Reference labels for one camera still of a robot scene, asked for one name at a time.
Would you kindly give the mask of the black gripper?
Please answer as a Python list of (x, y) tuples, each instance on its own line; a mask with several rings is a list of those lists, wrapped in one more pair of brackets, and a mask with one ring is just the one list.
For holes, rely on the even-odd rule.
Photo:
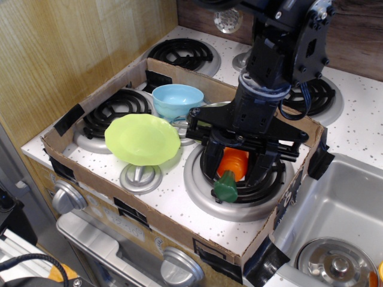
[(204, 174), (207, 178), (214, 179), (224, 147), (250, 152), (246, 186), (257, 185), (280, 157), (296, 160), (300, 145), (309, 135), (275, 115), (290, 89), (290, 85), (269, 90), (240, 84), (230, 103), (190, 110), (186, 136), (206, 146)]

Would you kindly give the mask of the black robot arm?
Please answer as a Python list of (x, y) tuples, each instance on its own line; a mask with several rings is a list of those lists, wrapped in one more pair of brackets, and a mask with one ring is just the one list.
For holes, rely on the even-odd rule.
[(239, 75), (235, 98), (218, 107), (193, 108), (187, 137), (204, 149), (202, 173), (214, 179), (227, 147), (249, 153), (246, 185), (255, 185), (282, 158), (294, 161), (308, 135), (291, 126), (301, 115), (283, 114), (293, 87), (308, 94), (307, 83), (328, 65), (326, 36), (335, 10), (331, 1), (199, 1), (211, 11), (237, 8), (254, 15), (254, 42)]

